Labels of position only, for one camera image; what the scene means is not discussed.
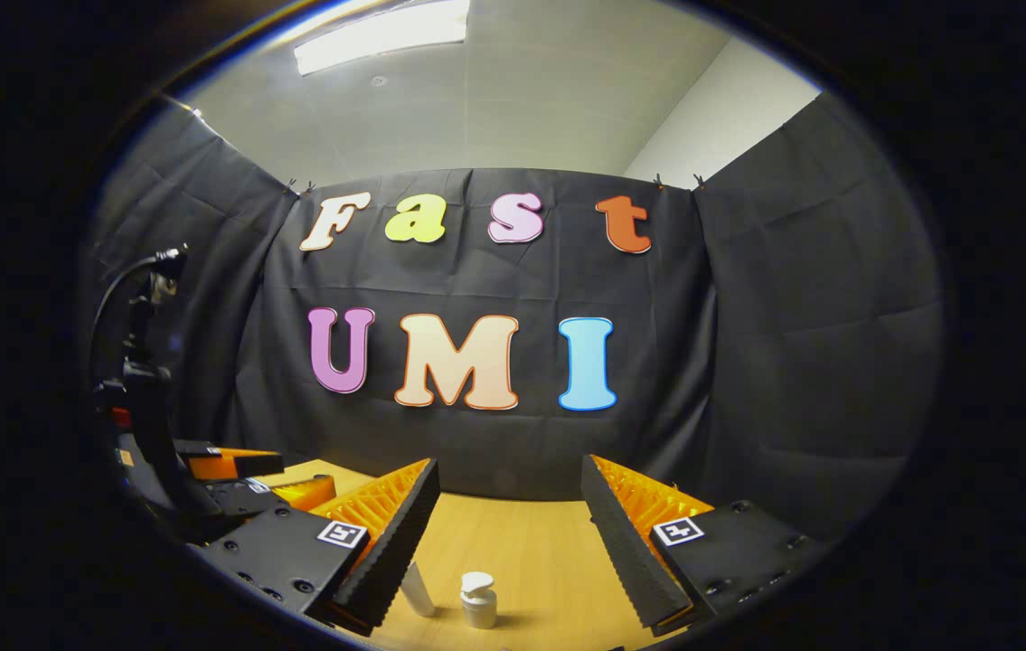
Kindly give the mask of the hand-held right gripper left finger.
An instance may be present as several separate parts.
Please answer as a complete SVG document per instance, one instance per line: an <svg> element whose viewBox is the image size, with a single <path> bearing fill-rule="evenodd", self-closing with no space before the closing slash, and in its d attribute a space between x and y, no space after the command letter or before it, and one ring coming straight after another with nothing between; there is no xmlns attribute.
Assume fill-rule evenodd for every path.
<svg viewBox="0 0 1026 651"><path fill-rule="evenodd" d="M302 617L369 636L383 623L441 495L426 458L297 508L278 500L203 546L202 558Z"/></svg>

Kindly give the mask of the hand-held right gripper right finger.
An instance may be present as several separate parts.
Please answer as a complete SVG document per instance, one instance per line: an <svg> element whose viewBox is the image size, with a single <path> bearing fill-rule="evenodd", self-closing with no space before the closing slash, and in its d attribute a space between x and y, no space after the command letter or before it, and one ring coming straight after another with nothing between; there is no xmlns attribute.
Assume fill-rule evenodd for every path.
<svg viewBox="0 0 1026 651"><path fill-rule="evenodd" d="M711 506L629 467L587 455L581 494L642 627L707 627L813 568L830 541L736 500Z"/></svg>

